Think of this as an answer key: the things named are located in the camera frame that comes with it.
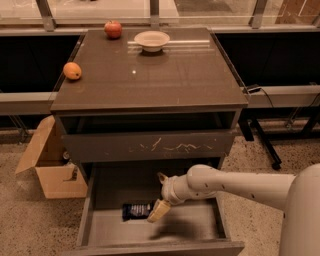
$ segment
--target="glass wall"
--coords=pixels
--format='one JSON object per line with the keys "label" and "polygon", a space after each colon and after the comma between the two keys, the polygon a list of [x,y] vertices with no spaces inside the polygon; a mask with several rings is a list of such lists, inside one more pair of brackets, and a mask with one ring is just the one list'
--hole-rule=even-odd
{"label": "glass wall", "polygon": [[319,0],[269,0],[262,24],[311,25],[319,13]]}
{"label": "glass wall", "polygon": [[58,26],[102,25],[108,19],[149,25],[154,13],[169,26],[320,27],[319,0],[0,0],[0,25],[42,24],[48,16]]}
{"label": "glass wall", "polygon": [[0,24],[41,22],[36,0],[0,0]]}
{"label": "glass wall", "polygon": [[164,20],[169,18],[169,23],[248,25],[257,1],[166,0],[164,2],[167,2],[167,6],[172,9],[170,12],[168,9],[160,9],[160,17]]}
{"label": "glass wall", "polygon": [[101,23],[120,19],[146,23],[150,17],[149,0],[48,0],[57,23]]}

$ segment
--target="box flap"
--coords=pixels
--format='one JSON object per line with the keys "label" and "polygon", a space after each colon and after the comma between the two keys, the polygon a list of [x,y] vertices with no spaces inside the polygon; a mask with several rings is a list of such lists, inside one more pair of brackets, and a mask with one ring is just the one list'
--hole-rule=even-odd
{"label": "box flap", "polygon": [[37,162],[54,126],[55,120],[53,116],[48,116],[40,122],[37,130],[35,130],[31,141],[28,144],[26,151],[23,153],[19,161],[16,174],[37,165]]}

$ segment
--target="cabinet top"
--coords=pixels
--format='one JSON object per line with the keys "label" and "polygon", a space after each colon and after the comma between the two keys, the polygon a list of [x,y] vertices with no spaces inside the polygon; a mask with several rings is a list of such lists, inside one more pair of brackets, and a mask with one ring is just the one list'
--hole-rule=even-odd
{"label": "cabinet top", "polygon": [[204,111],[248,102],[207,29],[162,28],[170,41],[146,53],[134,42],[141,29],[110,40],[89,30],[74,59],[77,81],[65,79],[51,111]]}

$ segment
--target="drawer front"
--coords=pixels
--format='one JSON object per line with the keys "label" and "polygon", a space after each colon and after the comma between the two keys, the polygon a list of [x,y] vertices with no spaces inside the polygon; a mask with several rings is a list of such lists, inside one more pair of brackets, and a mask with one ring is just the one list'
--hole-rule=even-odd
{"label": "drawer front", "polygon": [[156,159],[210,158],[230,152],[234,134],[166,132],[64,135],[73,160],[112,162]]}

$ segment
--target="small object in drawer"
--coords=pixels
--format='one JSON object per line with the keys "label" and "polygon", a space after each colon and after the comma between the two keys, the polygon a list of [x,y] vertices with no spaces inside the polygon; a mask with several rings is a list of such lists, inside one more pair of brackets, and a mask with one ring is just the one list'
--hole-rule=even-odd
{"label": "small object in drawer", "polygon": [[153,202],[145,204],[123,204],[122,219],[123,221],[147,219],[153,210],[153,206]]}

